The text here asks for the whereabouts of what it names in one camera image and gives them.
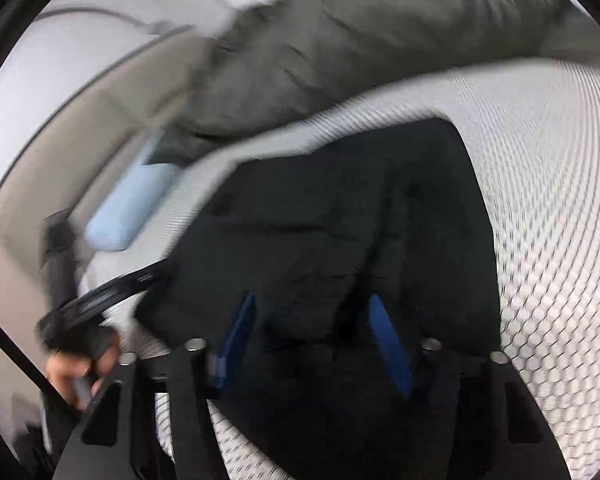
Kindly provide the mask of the person's left hand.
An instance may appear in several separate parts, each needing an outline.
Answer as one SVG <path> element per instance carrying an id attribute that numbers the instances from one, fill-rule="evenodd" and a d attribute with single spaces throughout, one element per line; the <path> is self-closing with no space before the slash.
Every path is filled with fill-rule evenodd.
<path id="1" fill-rule="evenodd" d="M 81 395 L 76 388 L 76 382 L 94 372 L 97 379 L 88 394 L 88 396 L 94 396 L 105 378 L 116 366 L 120 354 L 121 339 L 114 330 L 110 334 L 107 351 L 97 361 L 91 360 L 88 356 L 82 356 L 82 354 L 65 351 L 56 351 L 51 354 L 46 362 L 46 378 L 65 401 L 78 408 Z"/>

